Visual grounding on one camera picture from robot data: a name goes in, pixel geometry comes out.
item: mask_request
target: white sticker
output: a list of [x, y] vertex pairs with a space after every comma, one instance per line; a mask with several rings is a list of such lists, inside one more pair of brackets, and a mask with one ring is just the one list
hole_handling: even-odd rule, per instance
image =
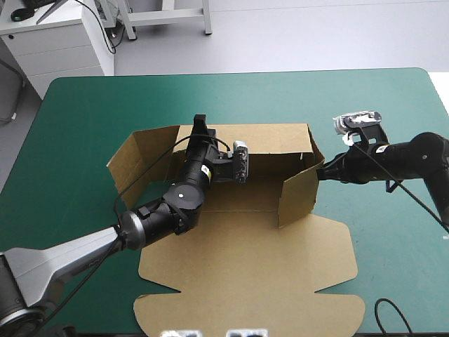
[[203, 171], [204, 174], [206, 174], [208, 176], [209, 183], [210, 183], [210, 179], [212, 179], [212, 172], [210, 172], [210, 169], [206, 165], [203, 165], [201, 167], [201, 170]]
[[376, 153], [383, 153], [387, 147], [389, 147], [389, 145], [379, 146], [376, 150]]

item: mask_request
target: cabinet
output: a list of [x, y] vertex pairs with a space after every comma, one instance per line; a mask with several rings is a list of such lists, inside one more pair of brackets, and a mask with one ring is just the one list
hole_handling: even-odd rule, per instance
[[[39, 8], [33, 18], [13, 22], [10, 15], [20, 2], [5, 1], [0, 36], [41, 98], [58, 77], [114, 75], [114, 56], [87, 8], [68, 1], [36, 25], [50, 5]], [[84, 3], [98, 15], [93, 0]]]

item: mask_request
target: floor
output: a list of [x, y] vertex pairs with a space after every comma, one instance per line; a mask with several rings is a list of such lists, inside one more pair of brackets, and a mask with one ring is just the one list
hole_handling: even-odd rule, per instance
[[[129, 0], [134, 11], [160, 1]], [[115, 58], [117, 75], [422, 67], [449, 107], [449, 0], [210, 0], [213, 34], [188, 23], [141, 27]], [[201, 0], [177, 0], [177, 8]], [[0, 43], [0, 58], [15, 65]], [[16, 78], [0, 67], [0, 117]], [[41, 104], [27, 87], [0, 126], [0, 191]]]

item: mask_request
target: black cable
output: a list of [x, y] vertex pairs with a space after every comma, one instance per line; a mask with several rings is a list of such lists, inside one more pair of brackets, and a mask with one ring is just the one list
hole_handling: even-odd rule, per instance
[[28, 337], [34, 337], [37, 335], [37, 333], [50, 321], [54, 316], [56, 316], [61, 309], [64, 308], [64, 306], [73, 298], [73, 296], [78, 292], [78, 290], [92, 277], [92, 275], [98, 270], [98, 268], [103, 264], [105, 259], [109, 256], [109, 254], [112, 252], [114, 247], [117, 245], [117, 243], [120, 242], [120, 239], [117, 237], [108, 247], [106, 253], [101, 257], [101, 259], [94, 264], [91, 271], [76, 285], [76, 287], [70, 291], [69, 295], [52, 311], [47, 318], [45, 318], [42, 323], [31, 332], [31, 334]]
[[424, 202], [422, 202], [417, 196], [415, 196], [408, 188], [406, 188], [402, 183], [397, 180], [385, 167], [383, 167], [376, 159], [370, 156], [367, 152], [363, 151], [358, 145], [355, 143], [353, 146], [360, 152], [362, 152], [365, 156], [367, 156], [374, 164], [379, 166], [400, 188], [402, 188], [413, 200], [415, 200], [423, 209], [429, 213], [432, 218], [436, 220], [437, 223], [449, 234], [448, 224], [444, 223]]
[[125, 30], [126, 30], [126, 28], [125, 28], [125, 26], [123, 26], [123, 29], [121, 30], [121, 36], [120, 36], [119, 42], [117, 42], [117, 44], [114, 44], [114, 48], [117, 48], [118, 46], [121, 45], [121, 42], [123, 41], [123, 36], [125, 35]]
[[101, 29], [101, 32], [102, 32], [102, 35], [103, 35], [103, 40], [105, 40], [105, 44], [106, 44], [107, 50], [108, 50], [112, 55], [114, 55], [114, 54], [117, 52], [116, 47], [121, 43], [121, 40], [120, 40], [120, 43], [117, 44], [117, 45], [115, 46], [115, 45], [112, 43], [112, 41], [111, 41], [111, 39], [109, 38], [109, 36], [107, 36], [105, 30], [103, 29], [103, 25], [102, 25], [101, 22], [100, 22], [100, 19], [99, 19], [98, 16], [95, 14], [95, 12], [92, 10], [92, 8], [90, 8], [90, 7], [87, 6], [85, 3], [83, 3], [83, 2], [81, 2], [81, 1], [79, 1], [79, 0], [75, 0], [75, 1], [76, 1], [78, 4], [80, 4], [80, 5], [84, 6], [84, 7], [86, 7], [86, 8], [92, 13], [92, 15], [95, 17], [95, 19], [96, 19], [97, 22], [98, 22], [98, 25], [100, 26], [100, 29]]
[[0, 65], [3, 65], [6, 69], [8, 69], [8, 70], [12, 71], [14, 74], [16, 74], [20, 80], [18, 93], [15, 97], [15, 100], [13, 102], [13, 106], [11, 108], [9, 115], [6, 118], [0, 118], [0, 124], [6, 124], [6, 123], [9, 123], [10, 121], [14, 120], [15, 113], [17, 112], [17, 107], [19, 105], [20, 97], [22, 96], [23, 89], [26, 86], [27, 82], [25, 81], [25, 78], [22, 76], [22, 74], [18, 70], [16, 70], [16, 68], [11, 67], [8, 63], [3, 61], [2, 59], [0, 59]]
[[382, 323], [381, 323], [380, 318], [379, 318], [379, 312], [378, 312], [378, 310], [379, 310], [379, 304], [382, 303], [382, 302], [387, 302], [387, 303], [389, 303], [389, 304], [395, 309], [395, 311], [397, 311], [397, 313], [399, 314], [399, 316], [401, 316], [402, 321], [404, 322], [404, 324], [405, 324], [406, 327], [407, 327], [409, 336], [413, 336], [413, 331], [412, 331], [412, 329], [410, 328], [410, 325], [409, 325], [409, 323], [407, 322], [406, 317], [405, 317], [404, 314], [399, 310], [398, 306], [397, 306], [396, 304], [394, 304], [393, 301], [392, 301], [392, 300], [389, 300], [388, 298], [379, 298], [379, 299], [376, 301], [376, 303], [374, 304], [374, 315], [375, 315], [375, 318], [376, 318], [376, 323], [377, 323], [377, 326], [379, 327], [380, 331], [382, 332], [382, 334], [383, 334], [384, 336], [388, 336], [388, 334], [387, 334], [387, 332], [385, 331], [384, 327], [382, 326]]
[[114, 200], [114, 213], [117, 217], [117, 221], [119, 223], [119, 226], [121, 226], [121, 219], [120, 219], [120, 214], [117, 210], [117, 206], [119, 203], [120, 198], [137, 182], [139, 181], [139, 179], [141, 179], [141, 177], [143, 177], [145, 174], [148, 173], [149, 170], [152, 169], [152, 167], [154, 165], [156, 165], [157, 163], [159, 163], [159, 161], [164, 158], [171, 150], [173, 150], [177, 145], [179, 145], [180, 143], [184, 142], [187, 139], [193, 138], [193, 137], [202, 137], [202, 138], [208, 138], [208, 139], [212, 139], [212, 140], [216, 140], [217, 142], [223, 144], [226, 147], [227, 151], [231, 151], [231, 148], [228, 146], [228, 144], [226, 144], [224, 141], [216, 138], [216, 137], [212, 137], [209, 135], [199, 135], [199, 134], [191, 134], [190, 136], [184, 137], [180, 140], [178, 140], [175, 144], [173, 144], [172, 146], [170, 146], [167, 150], [165, 150], [164, 152], [162, 152], [162, 154], [155, 160], [153, 161], [146, 169], [145, 171], [143, 171], [135, 180], [133, 180], [128, 186], [126, 186], [115, 198]]

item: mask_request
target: cardboard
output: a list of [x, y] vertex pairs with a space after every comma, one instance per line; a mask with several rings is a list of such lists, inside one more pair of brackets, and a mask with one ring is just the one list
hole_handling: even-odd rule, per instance
[[[265, 328], [277, 336], [352, 336], [365, 306], [357, 296], [316, 291], [352, 279], [356, 260], [347, 226], [309, 214], [323, 163], [306, 124], [210, 125], [250, 152], [244, 185], [216, 183], [199, 224], [142, 251], [140, 276], [182, 293], [143, 296], [136, 318], [150, 336], [199, 329]], [[136, 131], [108, 163], [117, 190], [135, 180], [191, 126]], [[134, 206], [152, 181], [176, 176], [187, 141], [175, 147], [123, 196]]]

